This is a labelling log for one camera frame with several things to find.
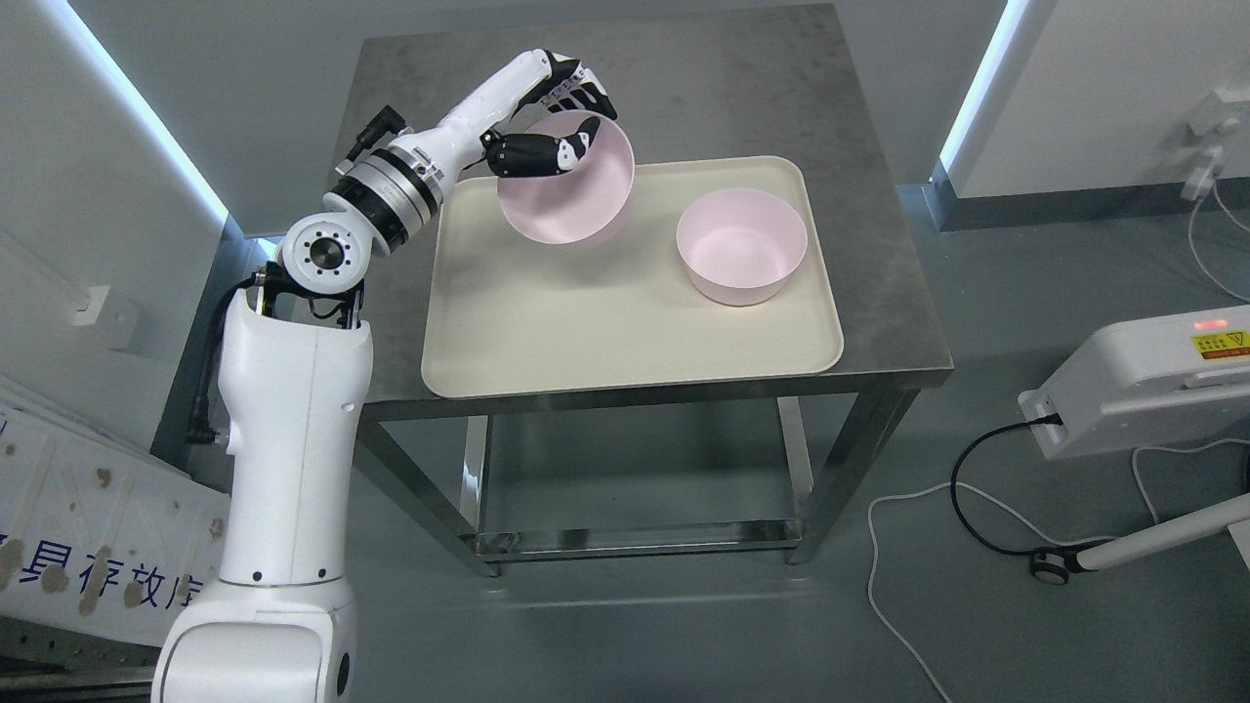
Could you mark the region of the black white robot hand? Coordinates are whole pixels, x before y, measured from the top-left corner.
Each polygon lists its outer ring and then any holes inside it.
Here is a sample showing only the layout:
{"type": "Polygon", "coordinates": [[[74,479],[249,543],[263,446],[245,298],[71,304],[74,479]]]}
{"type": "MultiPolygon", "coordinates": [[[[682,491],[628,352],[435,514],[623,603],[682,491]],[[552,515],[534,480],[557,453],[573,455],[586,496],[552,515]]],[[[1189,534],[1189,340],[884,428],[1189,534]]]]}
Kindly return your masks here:
{"type": "Polygon", "coordinates": [[[531,49],[482,80],[438,125],[402,135],[398,143],[452,173],[485,163],[502,179],[560,176],[579,168],[602,124],[618,116],[602,81],[585,63],[531,49]],[[574,113],[572,133],[505,133],[529,106],[549,114],[574,113]]]}

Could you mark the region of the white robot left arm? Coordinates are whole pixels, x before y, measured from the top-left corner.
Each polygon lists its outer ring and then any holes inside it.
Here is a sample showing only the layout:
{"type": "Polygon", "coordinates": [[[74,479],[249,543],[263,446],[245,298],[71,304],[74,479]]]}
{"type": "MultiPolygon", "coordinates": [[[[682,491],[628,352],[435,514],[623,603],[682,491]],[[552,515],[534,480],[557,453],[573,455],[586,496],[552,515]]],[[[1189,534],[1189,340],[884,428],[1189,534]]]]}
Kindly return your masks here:
{"type": "Polygon", "coordinates": [[[380,113],[320,211],[228,291],[211,346],[232,458],[222,564],[160,650],[155,702],[345,702],[358,608],[348,497],[372,374],[362,276],[490,163],[506,115],[456,110],[425,133],[380,113]]]}

